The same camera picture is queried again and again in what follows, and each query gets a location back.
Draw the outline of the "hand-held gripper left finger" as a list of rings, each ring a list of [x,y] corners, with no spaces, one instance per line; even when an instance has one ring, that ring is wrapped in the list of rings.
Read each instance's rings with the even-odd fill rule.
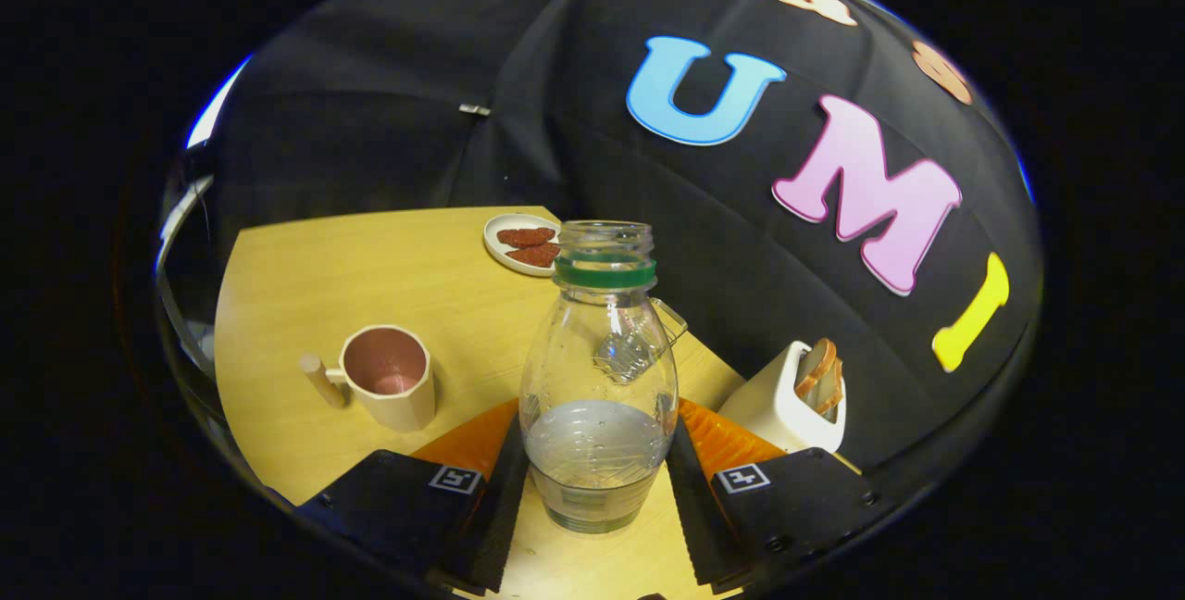
[[[296,512],[398,576],[497,593],[526,473],[508,398],[412,453],[369,453]]]

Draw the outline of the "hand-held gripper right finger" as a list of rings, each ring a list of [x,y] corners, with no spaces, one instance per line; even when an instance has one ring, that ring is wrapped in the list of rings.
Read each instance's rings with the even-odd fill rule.
[[[883,521],[883,494],[834,454],[789,453],[681,398],[666,457],[694,581],[763,594],[816,570]]]

